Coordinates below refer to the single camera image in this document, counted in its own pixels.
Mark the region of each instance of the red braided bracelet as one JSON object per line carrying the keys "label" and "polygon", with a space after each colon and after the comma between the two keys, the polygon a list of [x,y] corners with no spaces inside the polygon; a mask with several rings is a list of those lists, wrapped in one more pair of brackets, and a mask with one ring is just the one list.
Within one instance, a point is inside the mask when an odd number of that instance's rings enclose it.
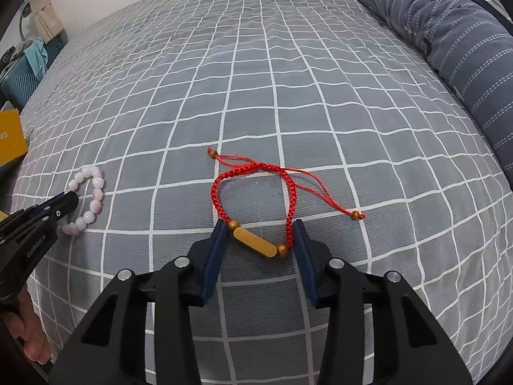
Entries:
{"label": "red braided bracelet", "polygon": [[[212,189],[210,190],[210,196],[212,198],[212,204],[214,204],[215,209],[217,210],[217,214],[219,214],[219,217],[221,217],[226,223],[230,223],[230,221],[233,221],[228,213],[224,210],[223,206],[221,205],[221,202],[219,200],[219,195],[217,194],[217,189],[219,188],[219,185],[222,180],[226,178],[230,178],[232,176],[241,176],[241,175],[248,175],[251,173],[255,173],[258,170],[263,170],[267,172],[275,172],[278,173],[287,184],[288,193],[289,193],[289,210],[287,213],[287,218],[285,220],[285,230],[286,230],[286,241],[285,245],[288,250],[292,249],[292,242],[293,242],[293,233],[292,233],[292,219],[294,217],[294,212],[296,211],[296,203],[298,201],[298,195],[296,193],[296,188],[300,188],[302,190],[308,191],[312,194],[317,195],[320,199],[322,199],[324,202],[332,206],[334,209],[345,213],[349,216],[351,216],[352,219],[362,219],[365,218],[365,214],[361,214],[358,211],[347,211],[346,209],[342,208],[337,202],[333,199],[331,194],[328,192],[327,188],[324,186],[322,181],[315,175],[313,175],[310,172],[304,171],[302,169],[295,169],[295,168],[281,168],[278,165],[271,165],[266,164],[264,162],[257,162],[256,160],[253,160],[251,158],[246,157],[240,157],[240,156],[234,156],[234,155],[220,155],[216,150],[212,150],[212,148],[207,149],[208,155],[212,159],[217,159],[220,163],[223,165],[227,165],[231,167],[232,169],[229,169],[222,174],[220,174],[212,184]],[[244,160],[245,164],[234,164],[226,161],[225,159],[239,159]],[[322,192],[316,191],[313,188],[305,187],[304,185],[298,184],[294,182],[294,180],[290,177],[290,175],[287,172],[300,172],[304,173],[305,175],[311,176],[316,180],[316,182],[319,184],[319,186],[322,189]]]}

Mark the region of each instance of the silver rivet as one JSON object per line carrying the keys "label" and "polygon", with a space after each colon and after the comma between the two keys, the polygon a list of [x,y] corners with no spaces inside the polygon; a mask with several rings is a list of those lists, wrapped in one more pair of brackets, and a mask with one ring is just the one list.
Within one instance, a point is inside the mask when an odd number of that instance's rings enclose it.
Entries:
{"label": "silver rivet", "polygon": [[175,259],[174,266],[176,266],[178,268],[185,268],[186,266],[189,266],[189,263],[191,263],[191,261],[189,260],[188,257],[180,256],[179,258]]}
{"label": "silver rivet", "polygon": [[393,283],[399,282],[401,280],[401,274],[395,271],[389,272],[388,274],[386,274],[386,277],[390,282]]}
{"label": "silver rivet", "polygon": [[344,261],[342,259],[334,258],[329,261],[329,266],[333,269],[342,269],[344,267]]}
{"label": "silver rivet", "polygon": [[122,269],[117,273],[117,279],[120,281],[126,281],[127,279],[130,279],[132,276],[132,271],[130,269]]}

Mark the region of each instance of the mattress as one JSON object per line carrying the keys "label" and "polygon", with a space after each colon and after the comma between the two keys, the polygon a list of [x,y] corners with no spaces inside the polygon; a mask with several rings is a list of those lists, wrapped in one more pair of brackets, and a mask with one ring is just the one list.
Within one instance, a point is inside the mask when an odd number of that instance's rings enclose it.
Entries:
{"label": "mattress", "polygon": [[[357,0],[140,1],[64,48],[21,120],[30,144],[11,211],[65,190],[83,165],[105,172],[102,213],[81,236],[60,234],[28,282],[56,357],[117,271],[157,270],[209,235],[209,191],[225,170],[209,146],[306,169],[365,212],[355,222],[301,192],[296,218],[360,270],[401,272],[475,380],[513,335],[504,172],[452,90]],[[76,213],[91,193],[82,188]],[[283,242],[279,177],[232,180],[220,197],[243,226]],[[214,297],[191,311],[202,380],[313,384],[327,322],[293,256],[233,243]],[[365,325],[368,383],[369,308]],[[153,334],[149,307],[150,383]]]}

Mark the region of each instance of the human hand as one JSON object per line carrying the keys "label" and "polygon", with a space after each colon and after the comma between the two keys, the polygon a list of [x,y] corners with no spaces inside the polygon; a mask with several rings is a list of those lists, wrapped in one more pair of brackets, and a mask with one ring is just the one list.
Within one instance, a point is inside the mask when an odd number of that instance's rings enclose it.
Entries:
{"label": "human hand", "polygon": [[27,285],[18,294],[18,302],[19,316],[13,312],[2,312],[0,317],[14,339],[21,337],[25,341],[23,351],[27,358],[45,364],[50,359],[50,343],[34,311]]}

